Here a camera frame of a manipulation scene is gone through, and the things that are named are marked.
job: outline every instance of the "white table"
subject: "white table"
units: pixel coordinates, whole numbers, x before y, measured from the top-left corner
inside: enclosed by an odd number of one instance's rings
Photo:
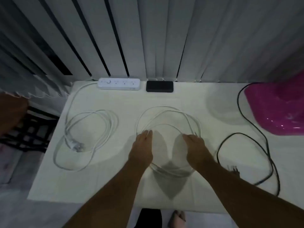
[[[76,82],[72,93],[87,82]],[[149,107],[167,105],[179,108],[196,118],[202,124],[202,137],[211,152],[215,152],[221,141],[233,132],[242,132],[264,144],[262,137],[241,118],[236,104],[238,91],[244,84],[221,83],[174,83],[173,93],[148,93],[146,82],[141,83],[139,91],[100,90],[95,85],[82,89],[74,100],[69,118],[82,111],[108,109],[119,117],[119,126],[110,140],[94,155],[90,165],[80,172],[68,172],[53,164],[53,154],[59,143],[57,161],[67,167],[81,166],[86,156],[69,151],[60,145],[63,136],[64,118],[71,102],[68,98],[61,114],[50,145],[29,192],[28,199],[84,203],[110,180],[127,160],[135,138],[135,123],[140,114]],[[240,96],[240,106],[244,114],[255,120],[246,101]],[[186,125],[179,125],[185,133],[190,133]],[[93,144],[103,129],[103,123],[92,115],[72,130],[75,138],[86,144]],[[157,149],[167,152],[165,156],[155,155],[158,162],[166,164],[174,159],[173,147],[183,147],[175,140],[176,131],[172,128],[155,128]],[[277,165],[280,180],[280,197],[304,209],[304,148],[302,136],[275,136],[262,130],[269,139],[272,159]],[[247,138],[234,136],[225,143],[220,152],[221,164],[236,165],[241,177],[251,183],[260,180],[269,172],[265,155]],[[276,191],[276,178],[271,177],[260,187],[273,193]],[[144,173],[139,184],[135,206],[161,209],[181,209],[200,212],[226,212],[207,181],[194,172],[190,177],[180,180],[165,179],[152,172]]]

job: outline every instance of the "forearm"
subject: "forearm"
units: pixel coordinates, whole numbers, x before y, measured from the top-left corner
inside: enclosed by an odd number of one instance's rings
[[[64,227],[126,227],[144,171],[127,161]]]
[[[302,227],[304,211],[209,161],[197,171],[209,182],[227,212],[242,227]]]

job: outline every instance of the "black cable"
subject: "black cable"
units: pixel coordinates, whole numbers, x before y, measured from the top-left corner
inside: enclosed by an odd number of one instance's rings
[[[259,128],[257,128],[251,121],[249,121],[248,118],[246,118],[246,117],[244,116],[244,114],[243,114],[242,111],[241,111],[240,104],[239,104],[239,98],[240,98],[241,92],[242,92],[247,86],[252,85],[252,84],[257,84],[257,83],[250,83],[250,84],[244,86],[244,87],[239,91],[238,96],[237,96],[237,105],[238,105],[237,107],[238,107],[238,109],[239,109],[239,112],[240,112],[241,116],[242,116],[246,121],[248,121],[254,128],[256,128],[256,129],[260,132],[261,135],[263,135],[263,137],[265,138],[266,149],[264,149],[263,146],[261,146],[260,143],[258,143],[255,139],[253,139],[252,137],[248,136],[247,134],[244,134],[244,133],[233,133],[233,134],[230,134],[228,137],[226,137],[226,138],[222,141],[222,143],[219,145],[219,148],[218,148],[217,153],[216,153],[216,159],[217,159],[218,164],[221,165],[221,163],[219,162],[219,159],[218,159],[218,157],[219,157],[218,154],[219,154],[219,151],[220,151],[222,145],[223,145],[230,137],[232,137],[232,136],[235,135],[235,134],[241,134],[241,135],[246,136],[247,138],[249,138],[249,139],[251,139],[252,141],[254,141],[254,142],[262,149],[262,151],[266,154],[266,156],[267,156],[267,158],[268,158],[268,161],[269,161],[269,163],[270,163],[270,165],[271,165],[271,171],[270,171],[270,173],[269,173],[266,177],[264,177],[262,180],[256,182],[254,185],[257,186],[257,185],[260,185],[261,183],[265,182],[266,180],[268,180],[268,179],[273,175],[273,172],[275,171],[275,173],[276,173],[276,178],[277,178],[277,182],[278,182],[277,192],[276,192],[275,195],[278,196],[278,195],[280,194],[280,190],[281,190],[280,178],[279,178],[279,173],[278,173],[277,167],[276,167],[275,163],[273,162],[273,160],[271,159],[271,156],[270,156],[270,150],[269,150],[268,139],[266,138],[266,136],[263,134],[263,132],[262,132]]]

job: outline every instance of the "hand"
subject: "hand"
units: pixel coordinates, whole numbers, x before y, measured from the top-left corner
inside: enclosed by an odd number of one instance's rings
[[[193,169],[197,170],[206,161],[214,162],[214,159],[205,146],[203,138],[193,134],[183,134],[183,138],[188,147],[187,161]]]
[[[141,134],[137,135],[129,153],[129,161],[145,169],[151,164],[153,160],[152,135],[152,130],[149,132],[145,130]]]

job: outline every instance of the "power strip switch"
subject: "power strip switch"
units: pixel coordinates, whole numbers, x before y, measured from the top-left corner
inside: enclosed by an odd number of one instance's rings
[[[102,90],[139,90],[138,78],[110,78],[102,77],[98,80],[97,87]]]

